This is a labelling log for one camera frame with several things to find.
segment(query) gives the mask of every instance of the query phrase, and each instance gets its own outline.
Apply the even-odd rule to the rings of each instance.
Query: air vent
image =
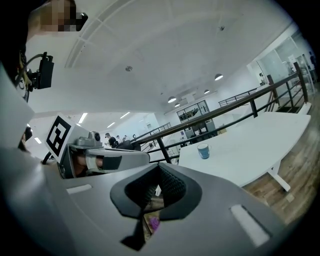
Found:
[[[79,52],[81,51],[81,49],[83,48],[83,46],[85,45],[85,42],[82,41],[82,40],[77,40],[76,43],[74,44],[70,54],[69,54],[69,57],[68,57],[68,60],[66,61],[66,64],[65,64],[65,68],[72,68]]]
[[[110,5],[103,13],[98,17],[98,20],[104,22],[111,14],[118,11],[121,7],[129,3],[131,0],[118,0]]]

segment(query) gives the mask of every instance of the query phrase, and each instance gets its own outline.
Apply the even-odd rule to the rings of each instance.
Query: white ceiling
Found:
[[[115,122],[115,124],[110,127],[111,130],[111,128],[114,129],[117,126],[121,125],[135,113],[130,113],[120,119],[120,117],[122,117],[124,114],[125,112],[88,113],[80,125],[88,131],[101,132],[107,130],[107,127]],[[80,120],[82,113],[64,112],[63,115],[68,117],[73,122],[77,123]],[[35,117],[29,122],[33,136],[26,142],[27,148],[38,145],[38,143],[34,139],[35,137],[38,137],[42,142],[45,141],[55,118],[56,113],[53,112],[35,115]]]
[[[80,33],[27,45],[28,58],[47,51],[55,62],[52,88],[30,95],[36,113],[168,112],[170,96],[227,86],[216,73],[228,78],[290,23],[268,0],[76,2],[89,14]]]

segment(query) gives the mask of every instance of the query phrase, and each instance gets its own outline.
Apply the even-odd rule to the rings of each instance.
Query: camera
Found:
[[[32,86],[29,86],[29,91],[33,89],[41,90],[51,87],[52,73],[54,70],[53,57],[47,55],[47,52],[43,53],[42,60],[40,61],[39,69],[32,73],[31,69],[27,70],[27,76],[32,82]]]

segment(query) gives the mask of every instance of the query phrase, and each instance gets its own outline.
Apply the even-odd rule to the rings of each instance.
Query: glass wall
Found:
[[[276,83],[296,72],[294,63],[297,62],[309,94],[314,93],[314,85],[310,75],[310,65],[306,58],[308,51],[304,39],[297,31],[292,36],[284,40],[278,47],[257,61],[265,77],[271,75],[273,82]],[[277,88],[278,94],[287,90],[286,85]]]

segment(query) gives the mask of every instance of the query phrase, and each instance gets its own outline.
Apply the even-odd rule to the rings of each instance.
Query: white wall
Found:
[[[220,108],[219,101],[225,100],[237,94],[241,94],[248,90],[259,87],[257,79],[252,75],[246,66],[242,66],[238,71],[231,75],[228,79],[220,81],[221,85],[216,93],[212,93],[208,96],[204,96],[201,99],[195,100],[192,103],[188,103],[173,111],[165,114],[157,113],[156,118],[160,123],[171,123],[171,126],[177,126],[181,124],[177,111],[185,109],[193,104],[206,101],[206,104],[210,111]],[[213,119],[216,128],[233,122],[235,119],[231,114],[223,114]]]
[[[136,113],[119,126],[116,126],[115,128],[111,127],[108,130],[101,131],[100,134],[102,134],[103,139],[105,137],[104,134],[108,132],[112,137],[119,135],[120,138],[123,138],[125,135],[127,135],[132,140],[134,134],[138,137],[150,130],[158,128],[159,126],[160,125],[158,124],[154,113]]]

